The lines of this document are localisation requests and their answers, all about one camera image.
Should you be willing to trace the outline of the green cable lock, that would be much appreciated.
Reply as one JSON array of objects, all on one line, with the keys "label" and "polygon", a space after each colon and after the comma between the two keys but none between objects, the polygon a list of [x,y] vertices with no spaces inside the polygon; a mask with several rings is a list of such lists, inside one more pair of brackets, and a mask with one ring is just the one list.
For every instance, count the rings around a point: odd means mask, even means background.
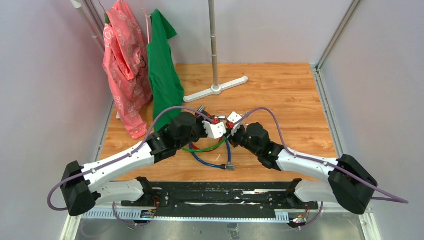
[{"label": "green cable lock", "polygon": [[[195,119],[203,119],[204,121],[206,121],[202,116],[200,116],[199,114],[195,114]],[[208,153],[208,152],[213,152],[215,151],[217,148],[219,148],[222,144],[227,142],[227,138],[225,136],[218,138],[218,143],[216,143],[213,146],[210,147],[204,147],[204,148],[199,148],[195,145],[195,142],[190,142],[187,147],[183,147],[182,150],[189,152],[189,153]]]}]

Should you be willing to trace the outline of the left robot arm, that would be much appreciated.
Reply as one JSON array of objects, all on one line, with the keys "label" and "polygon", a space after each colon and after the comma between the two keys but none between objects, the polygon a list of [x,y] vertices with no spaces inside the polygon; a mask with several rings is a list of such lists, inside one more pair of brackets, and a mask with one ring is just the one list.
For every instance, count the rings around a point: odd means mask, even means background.
[{"label": "left robot arm", "polygon": [[145,177],[130,181],[116,179],[135,169],[171,158],[189,143],[209,137],[206,126],[212,123],[212,119],[204,114],[195,116],[181,112],[170,124],[148,134],[143,141],[125,151],[97,162],[70,162],[59,184],[65,211],[75,217],[87,213],[98,204],[121,201],[149,206],[153,193]]}]

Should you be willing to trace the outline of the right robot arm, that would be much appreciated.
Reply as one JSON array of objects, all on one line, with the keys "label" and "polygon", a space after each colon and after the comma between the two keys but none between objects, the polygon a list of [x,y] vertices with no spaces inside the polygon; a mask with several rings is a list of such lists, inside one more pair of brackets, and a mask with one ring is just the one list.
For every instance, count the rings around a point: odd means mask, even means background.
[{"label": "right robot arm", "polygon": [[233,147],[248,150],[267,169],[314,178],[313,181],[293,180],[285,195],[286,204],[292,209],[307,202],[329,202],[362,215],[375,192],[372,187],[378,185],[353,156],[343,154],[340,158],[326,158],[296,152],[272,141],[268,131],[258,122],[248,127],[241,125],[231,130],[227,137]]}]

